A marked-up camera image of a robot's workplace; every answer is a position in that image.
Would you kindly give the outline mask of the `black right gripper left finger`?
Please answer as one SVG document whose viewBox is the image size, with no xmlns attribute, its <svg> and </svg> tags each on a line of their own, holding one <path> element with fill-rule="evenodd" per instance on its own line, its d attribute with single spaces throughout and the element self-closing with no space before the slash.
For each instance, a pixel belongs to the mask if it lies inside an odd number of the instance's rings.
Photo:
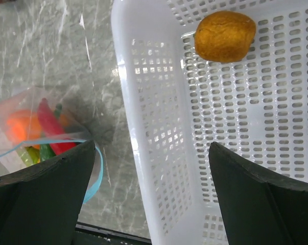
<svg viewBox="0 0 308 245">
<path fill-rule="evenodd" d="M 71 244 L 96 156 L 93 141 L 0 177 L 0 244 Z"/>
</svg>

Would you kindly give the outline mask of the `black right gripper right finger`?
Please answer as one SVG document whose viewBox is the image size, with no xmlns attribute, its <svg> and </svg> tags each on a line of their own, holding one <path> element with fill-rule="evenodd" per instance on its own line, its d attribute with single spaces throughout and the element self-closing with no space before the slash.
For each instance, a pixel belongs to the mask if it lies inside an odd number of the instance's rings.
<svg viewBox="0 0 308 245">
<path fill-rule="evenodd" d="M 217 142 L 209 165 L 229 244 L 308 244 L 308 183 Z"/>
</svg>

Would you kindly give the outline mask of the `green toy apple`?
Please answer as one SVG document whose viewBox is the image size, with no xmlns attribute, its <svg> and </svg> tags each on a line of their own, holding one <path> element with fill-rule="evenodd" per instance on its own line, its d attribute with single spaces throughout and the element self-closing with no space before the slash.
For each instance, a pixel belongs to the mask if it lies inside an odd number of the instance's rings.
<svg viewBox="0 0 308 245">
<path fill-rule="evenodd" d="M 17 150 L 17 153 L 26 167 L 40 162 L 39 150 L 33 147 L 21 147 Z"/>
</svg>

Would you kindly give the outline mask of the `green toy cucumber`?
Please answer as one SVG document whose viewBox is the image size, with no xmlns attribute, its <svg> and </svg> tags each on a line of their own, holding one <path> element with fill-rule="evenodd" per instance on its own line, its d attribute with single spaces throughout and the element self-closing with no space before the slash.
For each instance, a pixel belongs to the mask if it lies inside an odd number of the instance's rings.
<svg viewBox="0 0 308 245">
<path fill-rule="evenodd" d="M 60 118 L 61 111 L 62 111 L 62 104 L 57 104 L 54 110 L 54 115 L 57 119 Z M 40 148 L 39 148 L 40 162 L 48 160 L 55 156 L 56 154 L 54 153 L 54 151 L 52 150 L 49 144 L 40 145 Z"/>
</svg>

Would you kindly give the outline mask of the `red toy chili pepper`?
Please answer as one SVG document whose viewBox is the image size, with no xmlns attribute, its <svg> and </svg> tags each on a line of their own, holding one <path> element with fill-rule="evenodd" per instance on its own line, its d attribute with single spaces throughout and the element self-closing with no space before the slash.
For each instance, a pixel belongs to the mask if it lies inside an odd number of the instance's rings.
<svg viewBox="0 0 308 245">
<path fill-rule="evenodd" d="M 50 109 L 46 98 L 43 98 L 39 103 L 37 117 L 46 137 L 62 135 L 65 133 L 59 120 Z M 76 146 L 74 142 L 49 143 L 49 145 L 56 155 L 60 155 Z"/>
</svg>

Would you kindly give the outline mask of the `clear zip top bag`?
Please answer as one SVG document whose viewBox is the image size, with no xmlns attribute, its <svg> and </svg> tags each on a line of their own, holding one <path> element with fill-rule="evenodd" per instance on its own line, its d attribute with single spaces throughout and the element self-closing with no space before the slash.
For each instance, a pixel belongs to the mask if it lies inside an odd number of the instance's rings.
<svg viewBox="0 0 308 245">
<path fill-rule="evenodd" d="M 93 140 L 69 105 L 31 87 L 0 101 L 0 176 L 30 167 Z"/>
</svg>

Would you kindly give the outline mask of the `orange toy tangerine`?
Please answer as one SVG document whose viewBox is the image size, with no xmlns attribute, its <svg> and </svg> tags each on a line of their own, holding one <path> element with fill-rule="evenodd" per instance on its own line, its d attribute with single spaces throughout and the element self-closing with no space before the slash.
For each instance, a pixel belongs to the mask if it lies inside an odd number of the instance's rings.
<svg viewBox="0 0 308 245">
<path fill-rule="evenodd" d="M 41 137 L 42 127 L 37 114 L 31 110 L 18 110 L 10 114 L 6 119 L 6 126 L 6 135 L 14 144 Z"/>
<path fill-rule="evenodd" d="M 67 127 L 69 125 L 69 119 L 65 114 L 60 114 L 59 122 L 63 127 Z"/>
</svg>

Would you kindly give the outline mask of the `brown toy kiwi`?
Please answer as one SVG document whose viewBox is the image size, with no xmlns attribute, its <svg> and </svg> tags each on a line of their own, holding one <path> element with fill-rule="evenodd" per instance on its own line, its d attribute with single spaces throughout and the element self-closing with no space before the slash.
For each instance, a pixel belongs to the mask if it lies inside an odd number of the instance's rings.
<svg viewBox="0 0 308 245">
<path fill-rule="evenodd" d="M 202 19 L 195 31 L 195 51 L 204 60 L 238 62 L 249 52 L 255 33 L 256 23 L 247 15 L 214 12 Z"/>
</svg>

